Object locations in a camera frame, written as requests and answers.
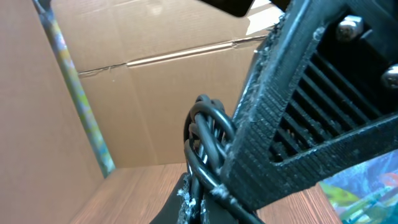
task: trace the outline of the wooden floor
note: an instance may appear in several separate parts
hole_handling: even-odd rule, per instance
[[[185,164],[117,169],[72,223],[149,223],[185,171]],[[267,224],[341,223],[319,186],[268,205],[259,216]]]

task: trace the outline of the wooden surface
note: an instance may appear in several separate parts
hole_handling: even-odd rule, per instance
[[[74,218],[74,224],[149,223],[163,207],[185,164],[114,171]],[[259,211],[267,224],[341,223],[319,186]]]
[[[103,176],[33,1],[0,1],[0,74],[0,223],[69,223]]]

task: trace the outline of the screw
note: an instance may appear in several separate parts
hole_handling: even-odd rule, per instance
[[[381,83],[384,87],[395,90],[398,89],[398,64],[390,66],[381,76]]]
[[[346,16],[337,26],[336,37],[339,41],[349,42],[363,32],[364,22],[359,16]]]

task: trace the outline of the coiled black wire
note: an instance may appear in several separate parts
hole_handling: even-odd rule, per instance
[[[185,120],[183,133],[185,158],[192,176],[190,196],[195,200],[190,223],[198,223],[200,219],[204,189],[211,192],[221,187],[219,175],[227,155],[225,145],[233,141],[235,132],[221,101],[210,100],[206,95],[197,98]],[[213,196],[240,223],[264,224],[253,212],[245,210],[233,195],[226,193]]]

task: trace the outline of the brown cardboard wall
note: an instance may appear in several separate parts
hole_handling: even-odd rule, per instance
[[[258,43],[81,75],[116,166],[184,162],[183,123],[196,97],[220,99],[231,115]]]
[[[248,17],[198,0],[54,0],[52,7],[79,72],[267,33],[246,35]]]
[[[68,223],[103,180],[32,1],[0,1],[1,223]]]

